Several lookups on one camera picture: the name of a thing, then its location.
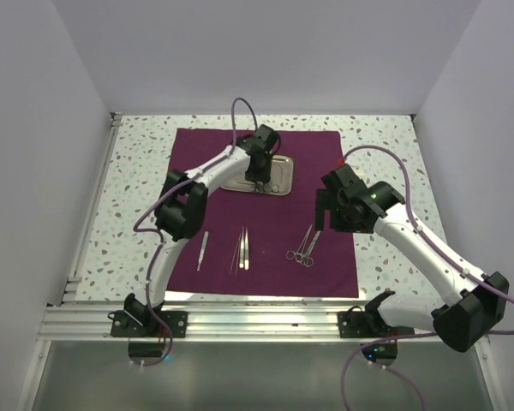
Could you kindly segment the aluminium mounting rail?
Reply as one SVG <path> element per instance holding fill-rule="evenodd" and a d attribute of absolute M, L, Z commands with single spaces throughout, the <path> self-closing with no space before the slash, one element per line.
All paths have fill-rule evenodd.
<path fill-rule="evenodd" d="M 66 306 L 45 310 L 37 339 L 40 341 L 111 341 L 108 314 L 118 306 Z M 183 343 L 332 343 L 340 339 L 338 314 L 350 309 L 336 301 L 319 304 L 167 305 L 168 311 L 188 314 Z"/>

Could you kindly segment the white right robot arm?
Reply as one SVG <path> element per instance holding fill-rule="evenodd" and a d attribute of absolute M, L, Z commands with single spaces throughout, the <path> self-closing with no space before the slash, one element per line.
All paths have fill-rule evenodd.
<path fill-rule="evenodd" d="M 468 351 L 505 314 L 508 280 L 485 274 L 450 249 L 407 209 L 405 198 L 389 183 L 367 186 L 345 164 L 322 178 L 317 190 L 316 229 L 376 234 L 387 240 L 433 285 L 439 294 L 426 302 L 385 290 L 363 309 L 345 314 L 352 331 L 387 336 L 406 327 L 431 331 L 457 352 Z"/>

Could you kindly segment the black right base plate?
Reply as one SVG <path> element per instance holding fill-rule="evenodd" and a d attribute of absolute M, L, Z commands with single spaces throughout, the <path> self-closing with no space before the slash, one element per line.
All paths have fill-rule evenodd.
<path fill-rule="evenodd" d="M 398 334 L 397 327 L 361 310 L 338 312 L 337 325 L 341 338 L 382 338 Z"/>

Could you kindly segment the stainless steel instrument tray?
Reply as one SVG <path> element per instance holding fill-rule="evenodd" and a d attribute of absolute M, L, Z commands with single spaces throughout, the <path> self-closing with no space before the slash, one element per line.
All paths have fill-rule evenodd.
<path fill-rule="evenodd" d="M 244 173 L 229 179 L 223 190 L 238 193 L 286 196 L 291 192 L 294 178 L 294 161 L 291 157 L 276 154 L 272 157 L 271 179 L 267 183 L 255 183 L 245 179 Z"/>

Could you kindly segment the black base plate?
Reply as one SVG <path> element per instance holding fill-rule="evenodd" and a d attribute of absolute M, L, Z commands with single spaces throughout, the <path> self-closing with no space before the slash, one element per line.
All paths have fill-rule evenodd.
<path fill-rule="evenodd" d="M 184 311 L 162 311 L 158 313 L 161 320 L 168 325 L 168 336 L 184 338 L 188 327 L 188 313 Z M 112 337 L 164 337 L 166 329 L 153 317 L 142 321 L 130 317 L 123 310 L 108 313 L 112 322 Z"/>
<path fill-rule="evenodd" d="M 337 325 L 341 338 L 382 338 L 398 334 L 397 327 L 361 310 L 338 312 Z"/>

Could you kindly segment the steel tweezers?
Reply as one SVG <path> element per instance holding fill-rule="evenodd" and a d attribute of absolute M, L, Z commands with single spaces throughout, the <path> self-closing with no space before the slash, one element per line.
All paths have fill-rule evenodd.
<path fill-rule="evenodd" d="M 242 231 L 240 234 L 240 241 L 239 241 L 239 250 L 238 250 L 238 268 L 240 270 L 245 269 L 245 237 L 246 237 L 246 230 L 245 227 L 242 227 Z"/>
<path fill-rule="evenodd" d="M 244 268 L 245 271 L 248 271 L 249 270 L 249 263 L 250 263 L 248 227 L 244 228 L 243 245 L 244 245 L 243 268 Z"/>

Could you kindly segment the purple cloth wrap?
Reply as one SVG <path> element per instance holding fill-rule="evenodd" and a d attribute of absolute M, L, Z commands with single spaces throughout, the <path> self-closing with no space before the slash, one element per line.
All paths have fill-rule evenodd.
<path fill-rule="evenodd" d="M 198 233 L 182 250 L 170 277 L 170 291 L 295 297 L 358 295 L 353 236 L 327 229 L 305 267 L 287 260 L 314 221 L 315 192 L 322 176 L 343 156 L 341 137 L 333 131 L 283 131 L 279 154 L 293 159 L 294 178 L 286 196 L 238 193 L 217 189 L 209 197 L 202 231 L 209 231 L 200 271 L 202 242 Z M 229 273 L 242 227 L 248 227 L 249 270 Z"/>

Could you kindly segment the steel ring-handle hemostat forceps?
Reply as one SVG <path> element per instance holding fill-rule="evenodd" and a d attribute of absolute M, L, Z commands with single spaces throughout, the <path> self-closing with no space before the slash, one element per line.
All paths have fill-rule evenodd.
<path fill-rule="evenodd" d="M 307 231 L 306 231 L 304 237 L 302 238 L 301 243 L 299 244 L 298 248 L 296 250 L 289 250 L 286 253 L 287 260 L 294 260 L 299 263 L 301 263 L 303 261 L 305 246 L 307 245 L 308 238 L 310 236 L 312 229 L 313 229 L 313 225 L 310 224 L 308 226 Z"/>

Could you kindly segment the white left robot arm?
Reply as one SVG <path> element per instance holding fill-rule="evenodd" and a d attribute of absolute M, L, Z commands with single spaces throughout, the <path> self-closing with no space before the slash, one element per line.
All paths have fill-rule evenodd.
<path fill-rule="evenodd" d="M 225 147 L 217 156 L 186 171 L 170 170 L 158 200 L 134 224 L 143 233 L 143 220 L 153 215 L 152 232 L 159 244 L 149 263 L 142 288 L 129 294 L 121 310 L 112 312 L 113 337 L 178 337 L 173 322 L 162 312 L 164 294 L 182 250 L 201 230 L 211 194 L 241 173 L 251 182 L 271 180 L 273 149 L 281 146 L 279 133 L 266 125 Z"/>

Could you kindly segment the steel surgical scissors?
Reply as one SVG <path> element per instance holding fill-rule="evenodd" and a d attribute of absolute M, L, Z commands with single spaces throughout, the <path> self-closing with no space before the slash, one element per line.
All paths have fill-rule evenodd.
<path fill-rule="evenodd" d="M 319 238 L 320 238 L 320 235 L 321 235 L 321 232 L 320 231 L 317 231 L 315 234 L 314 234 L 314 237 L 312 239 L 312 241 L 310 242 L 307 250 L 305 251 L 305 253 L 302 255 L 301 257 L 301 261 L 300 261 L 300 264 L 305 266 L 305 267 L 310 267 L 314 264 L 314 260 L 312 258 L 312 252 L 316 246 L 316 243 L 318 242 Z"/>

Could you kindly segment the steel scalpel handle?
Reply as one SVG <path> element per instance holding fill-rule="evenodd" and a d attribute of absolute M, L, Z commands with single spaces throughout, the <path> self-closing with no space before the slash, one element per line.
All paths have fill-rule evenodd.
<path fill-rule="evenodd" d="M 198 256 L 197 269 L 196 269 L 197 271 L 200 271 L 202 262 L 204 260 L 208 238 L 209 238 L 209 231 L 205 231 L 205 233 L 202 237 L 201 245 L 200 245 L 200 252 L 199 252 L 199 256 Z"/>

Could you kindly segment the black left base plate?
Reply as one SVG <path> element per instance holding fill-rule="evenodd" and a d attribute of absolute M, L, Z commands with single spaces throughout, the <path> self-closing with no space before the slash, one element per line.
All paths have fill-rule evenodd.
<path fill-rule="evenodd" d="M 158 313 L 161 320 L 168 325 L 168 336 L 184 338 L 188 327 L 188 313 L 184 311 L 162 311 Z M 108 313 L 112 322 L 112 337 L 164 337 L 166 329 L 153 317 L 142 321 L 130 317 L 123 310 Z"/>

